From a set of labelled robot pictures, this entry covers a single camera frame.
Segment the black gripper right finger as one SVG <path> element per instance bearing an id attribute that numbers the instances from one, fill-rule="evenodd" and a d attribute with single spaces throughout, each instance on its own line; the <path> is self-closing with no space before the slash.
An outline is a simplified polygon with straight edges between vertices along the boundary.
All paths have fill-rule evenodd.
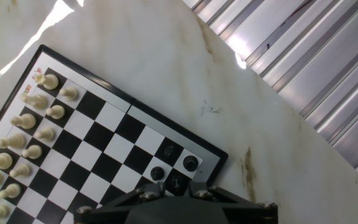
<path id="1" fill-rule="evenodd" d="M 188 195 L 217 207 L 228 223 L 278 223 L 278 205 L 275 202 L 254 203 L 217 186 L 204 182 L 189 182 Z"/>

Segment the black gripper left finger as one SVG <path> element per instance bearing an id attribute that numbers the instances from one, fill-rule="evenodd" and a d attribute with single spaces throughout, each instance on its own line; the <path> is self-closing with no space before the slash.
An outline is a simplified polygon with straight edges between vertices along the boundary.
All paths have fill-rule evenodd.
<path id="1" fill-rule="evenodd" d="M 75 212 L 75 223 L 124 223 L 138 205 L 166 197 L 165 184 L 145 184 L 99 208 L 82 206 Z"/>

